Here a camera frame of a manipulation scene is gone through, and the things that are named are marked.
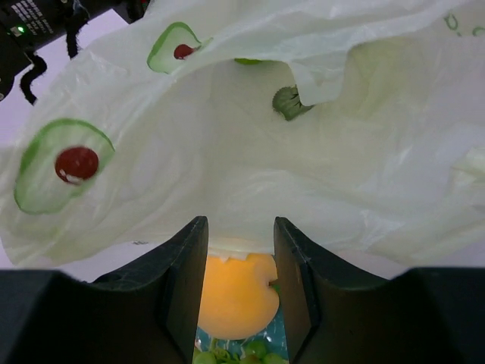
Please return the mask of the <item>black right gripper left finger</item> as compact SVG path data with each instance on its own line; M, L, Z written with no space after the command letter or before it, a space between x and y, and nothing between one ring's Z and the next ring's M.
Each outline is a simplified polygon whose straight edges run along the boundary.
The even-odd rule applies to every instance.
M1 273L3 363L189 363L208 220L88 283L61 271Z

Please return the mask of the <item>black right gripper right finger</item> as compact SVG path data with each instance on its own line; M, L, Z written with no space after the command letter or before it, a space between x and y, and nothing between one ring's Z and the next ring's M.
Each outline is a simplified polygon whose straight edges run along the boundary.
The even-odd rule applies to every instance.
M291 221L274 252L292 363L482 363L484 271L412 268L387 280L348 263Z

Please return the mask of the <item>green fake grape bunch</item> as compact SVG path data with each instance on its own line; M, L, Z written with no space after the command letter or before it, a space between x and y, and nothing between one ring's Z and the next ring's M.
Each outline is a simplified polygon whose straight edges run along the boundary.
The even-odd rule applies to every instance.
M194 347L192 354L193 364L288 364L289 360L284 359L278 353L268 350L262 340L250 341L240 347L240 353L231 353L222 347L218 340L213 339L207 350L200 350Z

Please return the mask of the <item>orange fake peach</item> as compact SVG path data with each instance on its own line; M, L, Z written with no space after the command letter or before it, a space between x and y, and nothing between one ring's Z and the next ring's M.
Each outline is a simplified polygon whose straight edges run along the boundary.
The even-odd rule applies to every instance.
M244 259L209 255L198 327L211 337L242 340L265 329L277 314L280 299L271 283L277 268L270 254Z

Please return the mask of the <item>light green plastic bag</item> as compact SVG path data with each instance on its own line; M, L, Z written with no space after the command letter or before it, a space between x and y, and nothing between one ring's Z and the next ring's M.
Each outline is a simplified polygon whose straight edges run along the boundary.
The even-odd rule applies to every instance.
M276 91L314 108L285 121ZM156 1L87 46L1 149L16 265L162 243L225 256L288 218L423 264L484 239L482 1Z

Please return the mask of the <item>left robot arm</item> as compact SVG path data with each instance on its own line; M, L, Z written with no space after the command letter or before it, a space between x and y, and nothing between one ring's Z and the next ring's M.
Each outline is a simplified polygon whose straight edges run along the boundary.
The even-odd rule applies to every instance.
M77 37L91 20L113 10L127 23L142 18L149 1L2 1L1 2L1 99L14 87L14 78L31 67L20 81L26 100L33 104L35 79L47 71L45 60L36 54L43 46L66 36L67 54L79 50Z

